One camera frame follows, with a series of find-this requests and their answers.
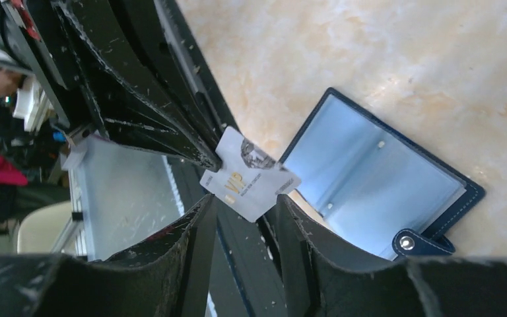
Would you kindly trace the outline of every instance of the metal snap button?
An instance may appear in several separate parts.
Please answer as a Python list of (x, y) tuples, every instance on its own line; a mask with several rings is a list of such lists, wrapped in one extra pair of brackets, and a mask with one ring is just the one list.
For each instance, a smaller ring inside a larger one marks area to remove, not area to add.
[(402, 236), (399, 239), (399, 244), (404, 250), (412, 250), (415, 247), (415, 241), (409, 236)]

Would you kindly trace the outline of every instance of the card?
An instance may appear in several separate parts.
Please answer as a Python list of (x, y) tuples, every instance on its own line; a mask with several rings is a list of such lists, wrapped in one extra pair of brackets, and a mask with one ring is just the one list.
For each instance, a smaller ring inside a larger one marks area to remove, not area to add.
[(300, 185), (299, 177), (233, 127), (225, 129), (215, 152), (222, 168), (206, 170), (200, 184), (251, 223), (277, 203), (279, 194)]

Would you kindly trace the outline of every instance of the card holder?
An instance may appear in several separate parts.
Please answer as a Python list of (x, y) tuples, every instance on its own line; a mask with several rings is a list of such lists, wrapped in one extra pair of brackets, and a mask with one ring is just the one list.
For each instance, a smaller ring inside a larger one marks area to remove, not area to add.
[[(372, 253), (389, 260), (453, 254), (444, 234), (485, 196), (477, 183), (333, 88), (280, 161), (302, 178), (300, 194), (324, 219), (336, 222), (338, 235), (363, 249), (360, 244), (374, 239)], [(376, 200), (386, 208), (380, 210)], [(362, 215), (367, 209), (373, 214)], [(366, 233), (365, 226), (373, 231)], [(378, 241), (388, 236), (391, 246), (380, 254)]]

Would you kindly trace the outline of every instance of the white chair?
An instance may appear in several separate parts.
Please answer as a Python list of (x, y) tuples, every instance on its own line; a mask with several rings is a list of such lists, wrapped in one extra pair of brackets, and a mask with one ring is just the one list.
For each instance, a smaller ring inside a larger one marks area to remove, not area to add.
[[(50, 253), (53, 244), (71, 218), (70, 201), (56, 203), (29, 214), (18, 228), (17, 253)], [(75, 243), (65, 253), (75, 254)]]

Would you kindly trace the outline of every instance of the beige marble surface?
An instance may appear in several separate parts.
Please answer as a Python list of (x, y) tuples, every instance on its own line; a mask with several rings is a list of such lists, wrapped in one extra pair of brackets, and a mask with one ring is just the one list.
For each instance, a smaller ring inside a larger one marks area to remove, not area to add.
[(246, 137), (279, 157), (338, 88), (484, 186), (448, 237), (507, 256), (507, 0), (178, 3)]

